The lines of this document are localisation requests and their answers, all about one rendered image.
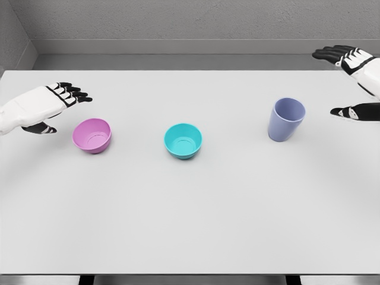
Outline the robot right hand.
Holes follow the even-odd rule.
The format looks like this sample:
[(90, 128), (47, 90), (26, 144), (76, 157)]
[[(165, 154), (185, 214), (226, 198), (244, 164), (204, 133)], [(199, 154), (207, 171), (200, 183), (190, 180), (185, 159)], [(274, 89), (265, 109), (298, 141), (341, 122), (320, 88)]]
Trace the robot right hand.
[(312, 57), (341, 68), (359, 87), (378, 99), (375, 103), (333, 108), (331, 115), (352, 121), (380, 122), (380, 57), (347, 45), (325, 46), (314, 51)]

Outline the teal bowl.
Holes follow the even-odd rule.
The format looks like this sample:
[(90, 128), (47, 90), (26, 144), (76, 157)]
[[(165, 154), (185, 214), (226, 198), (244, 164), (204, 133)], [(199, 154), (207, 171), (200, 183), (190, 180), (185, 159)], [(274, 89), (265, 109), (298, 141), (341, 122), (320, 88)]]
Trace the teal bowl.
[(202, 133), (194, 125), (179, 123), (164, 134), (166, 150), (177, 159), (187, 160), (195, 156), (202, 146)]

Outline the lavender cup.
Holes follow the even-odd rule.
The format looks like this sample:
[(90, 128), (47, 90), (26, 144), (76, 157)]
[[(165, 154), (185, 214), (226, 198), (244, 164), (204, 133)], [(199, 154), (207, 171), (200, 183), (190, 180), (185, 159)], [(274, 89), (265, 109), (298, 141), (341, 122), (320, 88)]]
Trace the lavender cup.
[(293, 98), (278, 99), (271, 111), (268, 136), (277, 142), (288, 140), (306, 115), (304, 105)]

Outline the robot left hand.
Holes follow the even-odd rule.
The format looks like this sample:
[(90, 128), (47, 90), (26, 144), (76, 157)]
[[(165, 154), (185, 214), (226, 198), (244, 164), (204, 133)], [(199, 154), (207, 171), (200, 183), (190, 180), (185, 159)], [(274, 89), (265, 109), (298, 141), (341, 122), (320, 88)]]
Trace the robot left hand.
[(3, 107), (12, 130), (20, 127), (32, 134), (54, 134), (56, 128), (46, 124), (46, 119), (58, 116), (76, 104), (92, 100), (79, 87), (60, 82), (34, 88), (6, 102)]

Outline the pink bowl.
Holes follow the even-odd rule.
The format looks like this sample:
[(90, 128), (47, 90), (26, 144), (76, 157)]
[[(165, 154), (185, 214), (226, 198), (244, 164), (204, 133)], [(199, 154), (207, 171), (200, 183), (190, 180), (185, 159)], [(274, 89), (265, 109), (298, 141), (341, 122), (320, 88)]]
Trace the pink bowl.
[(108, 148), (112, 131), (107, 121), (100, 118), (80, 122), (72, 132), (72, 142), (76, 147), (90, 154), (99, 154)]

